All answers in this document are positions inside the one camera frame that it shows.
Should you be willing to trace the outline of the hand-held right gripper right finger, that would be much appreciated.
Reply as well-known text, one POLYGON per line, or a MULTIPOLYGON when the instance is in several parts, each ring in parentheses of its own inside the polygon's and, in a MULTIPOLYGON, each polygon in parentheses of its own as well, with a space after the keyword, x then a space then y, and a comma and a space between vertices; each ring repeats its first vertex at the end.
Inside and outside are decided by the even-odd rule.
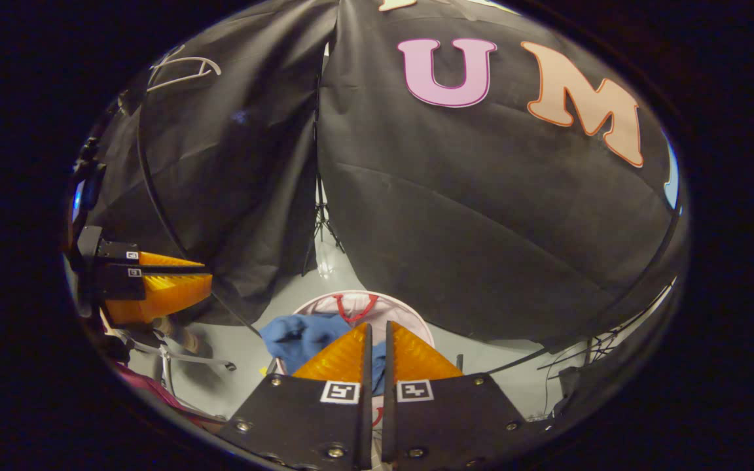
POLYGON ((393 468, 493 468, 548 433, 487 373, 464 374, 404 326, 386 328, 382 460, 393 468))

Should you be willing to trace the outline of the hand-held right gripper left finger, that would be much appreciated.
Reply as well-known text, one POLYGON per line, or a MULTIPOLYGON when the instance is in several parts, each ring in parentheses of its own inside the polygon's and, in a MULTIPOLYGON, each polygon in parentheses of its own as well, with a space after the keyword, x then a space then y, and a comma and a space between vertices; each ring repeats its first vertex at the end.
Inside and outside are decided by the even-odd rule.
POLYGON ((368 471, 372 346, 362 324, 297 373, 267 375, 218 437, 276 471, 368 471))

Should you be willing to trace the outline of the blue corduroy jacket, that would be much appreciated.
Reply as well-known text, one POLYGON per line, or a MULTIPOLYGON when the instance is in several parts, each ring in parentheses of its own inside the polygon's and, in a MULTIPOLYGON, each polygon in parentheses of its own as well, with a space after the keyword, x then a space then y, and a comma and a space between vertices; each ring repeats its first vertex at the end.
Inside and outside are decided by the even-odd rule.
POLYGON ((361 381, 363 324, 353 328, 338 314, 293 314, 273 319, 259 332, 287 375, 314 381, 361 381))

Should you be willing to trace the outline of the pink laundry hamper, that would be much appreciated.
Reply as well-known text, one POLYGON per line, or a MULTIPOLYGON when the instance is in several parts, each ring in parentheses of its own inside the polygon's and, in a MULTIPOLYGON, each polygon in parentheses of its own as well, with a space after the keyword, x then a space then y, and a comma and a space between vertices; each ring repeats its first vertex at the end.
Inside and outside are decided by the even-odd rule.
MULTIPOLYGON (((324 293, 317 298, 311 299, 293 314, 320 314, 330 313, 340 315, 347 324, 355 328, 362 324, 368 324, 372 330, 372 379, 373 379, 373 426, 381 424, 385 391, 386 371, 386 324, 391 321, 401 325, 422 339, 428 346, 434 345, 430 328, 412 307, 404 302, 389 297, 383 293, 347 290, 324 293)), ((284 372, 283 363, 273 358, 275 365, 284 372)))

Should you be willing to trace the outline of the white plastic hanger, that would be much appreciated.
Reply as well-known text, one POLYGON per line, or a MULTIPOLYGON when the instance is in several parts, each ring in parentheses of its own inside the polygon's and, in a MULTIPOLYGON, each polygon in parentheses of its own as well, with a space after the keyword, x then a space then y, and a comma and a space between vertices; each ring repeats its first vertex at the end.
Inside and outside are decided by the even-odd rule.
POLYGON ((174 84, 179 84, 179 83, 207 77, 208 75, 211 75, 211 74, 215 75, 215 77, 220 77, 222 75, 221 66, 219 66, 218 63, 211 60, 210 58, 201 57, 201 56, 179 57, 179 53, 184 50, 185 50, 185 45, 182 44, 179 46, 179 48, 177 48, 177 50, 174 50, 173 52, 165 54, 165 56, 162 57, 162 59, 159 60, 158 63, 150 66, 151 74, 149 77, 149 81, 147 81, 145 94, 149 94, 151 92, 154 92, 155 90, 163 89, 168 86, 173 86, 174 84), (194 73, 183 75, 183 77, 175 77, 175 78, 171 78, 171 80, 166 80, 162 82, 156 81, 156 78, 158 78, 159 72, 163 71, 169 65, 176 65, 176 63, 193 63, 194 65, 197 66, 197 68, 194 73))

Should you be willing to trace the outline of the tan furry object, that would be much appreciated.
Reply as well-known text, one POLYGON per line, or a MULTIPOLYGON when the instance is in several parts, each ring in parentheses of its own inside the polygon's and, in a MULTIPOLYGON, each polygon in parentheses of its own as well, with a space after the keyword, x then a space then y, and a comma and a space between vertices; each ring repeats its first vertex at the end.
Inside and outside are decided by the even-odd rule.
POLYGON ((197 334, 192 333, 185 326, 176 324, 170 317, 153 319, 151 325, 159 334, 176 343, 183 354, 200 356, 202 341, 197 334))

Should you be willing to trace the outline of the person's maroon clothing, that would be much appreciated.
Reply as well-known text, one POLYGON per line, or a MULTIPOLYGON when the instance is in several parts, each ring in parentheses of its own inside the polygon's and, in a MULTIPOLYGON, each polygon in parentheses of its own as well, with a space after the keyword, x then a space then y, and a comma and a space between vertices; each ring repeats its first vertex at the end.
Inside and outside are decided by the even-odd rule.
POLYGON ((204 417, 201 412, 194 411, 182 405, 173 394, 160 383, 156 382, 155 379, 134 372, 125 366, 125 364, 114 363, 113 367, 117 375, 120 376, 123 382, 126 382, 129 388, 132 388, 132 390, 147 400, 153 400, 155 403, 167 406, 167 408, 176 412, 176 414, 182 415, 187 421, 211 434, 221 431, 221 427, 223 426, 222 421, 204 417))

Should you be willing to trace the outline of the black tripod stand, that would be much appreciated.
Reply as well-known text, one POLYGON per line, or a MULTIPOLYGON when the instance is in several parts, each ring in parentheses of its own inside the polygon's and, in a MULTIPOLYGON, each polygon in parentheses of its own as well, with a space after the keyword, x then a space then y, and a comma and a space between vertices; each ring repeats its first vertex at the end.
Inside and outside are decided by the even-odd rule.
POLYGON ((310 257, 313 256, 314 260, 316 260, 317 256, 317 249, 316 249, 316 243, 315 239, 318 236, 320 241, 324 241, 324 232, 327 230, 328 233, 330 233, 330 236, 332 236, 332 239, 335 243, 335 247, 340 249, 342 253, 346 253, 344 250, 344 246, 341 242, 341 240, 338 238, 335 229, 333 228, 333 225, 330 221, 329 216, 327 215, 327 201, 325 197, 325 190, 324 190, 324 184, 323 184, 323 177, 322 173, 318 169, 318 151, 317 151, 317 143, 318 143, 318 114, 320 110, 320 103, 319 103, 319 92, 318 87, 321 84, 322 80, 322 72, 317 72, 316 80, 315 80, 315 86, 316 90, 314 93, 314 113, 312 114, 312 126, 311 126, 311 149, 310 149, 310 158, 308 159, 309 163, 312 164, 312 167, 314 167, 314 208, 312 208, 312 223, 314 226, 312 226, 312 236, 309 241, 308 247, 306 248, 305 255, 303 257, 303 263, 302 263, 302 271, 301 271, 301 277, 305 277, 306 274, 308 274, 308 262, 310 262, 310 257))

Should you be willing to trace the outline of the black floor box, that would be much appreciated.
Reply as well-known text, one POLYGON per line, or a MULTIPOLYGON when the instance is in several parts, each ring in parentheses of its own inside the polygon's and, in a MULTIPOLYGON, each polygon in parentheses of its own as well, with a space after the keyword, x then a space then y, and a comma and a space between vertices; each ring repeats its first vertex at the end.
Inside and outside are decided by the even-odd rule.
POLYGON ((588 397, 586 393, 586 376, 589 367, 566 367, 560 370, 558 379, 562 388, 562 399, 553 407, 554 419, 575 421, 588 417, 588 397))

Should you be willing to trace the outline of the black backdrop cloth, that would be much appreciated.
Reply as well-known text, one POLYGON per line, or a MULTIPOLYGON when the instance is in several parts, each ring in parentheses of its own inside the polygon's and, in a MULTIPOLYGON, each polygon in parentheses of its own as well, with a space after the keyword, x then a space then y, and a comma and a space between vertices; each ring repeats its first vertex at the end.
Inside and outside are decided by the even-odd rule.
POLYGON ((638 278, 689 209, 645 99, 563 33, 470 0, 260 0, 185 40, 211 74, 145 94, 101 138, 90 224, 188 256, 257 319, 302 271, 318 169, 354 277, 449 332, 547 339, 638 278))

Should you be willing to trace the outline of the white metal frame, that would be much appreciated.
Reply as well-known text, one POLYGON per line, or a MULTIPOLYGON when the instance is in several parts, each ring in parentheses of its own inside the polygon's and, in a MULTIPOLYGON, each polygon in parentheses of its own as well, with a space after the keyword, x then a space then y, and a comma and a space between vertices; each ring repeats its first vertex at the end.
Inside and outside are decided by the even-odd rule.
POLYGON ((176 343, 155 330, 118 330, 118 337, 129 349, 125 366, 155 379, 187 408, 225 421, 228 402, 215 396, 219 389, 228 387, 227 379, 236 373, 236 363, 214 355, 206 335, 190 330, 202 341, 200 356, 183 354, 176 343))

